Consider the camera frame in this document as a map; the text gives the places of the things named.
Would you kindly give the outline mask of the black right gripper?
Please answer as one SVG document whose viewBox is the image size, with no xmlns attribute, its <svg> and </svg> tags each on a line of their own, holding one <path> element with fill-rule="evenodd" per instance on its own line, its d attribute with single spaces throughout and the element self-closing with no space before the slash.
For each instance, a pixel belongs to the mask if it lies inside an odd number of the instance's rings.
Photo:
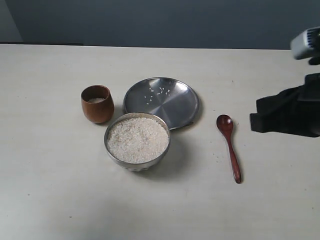
<svg viewBox="0 0 320 240">
<path fill-rule="evenodd" d="M 250 128 L 258 133 L 320 136 L 320 74 L 307 74 L 304 84 L 256 100 L 257 113 L 249 115 Z"/>
</svg>

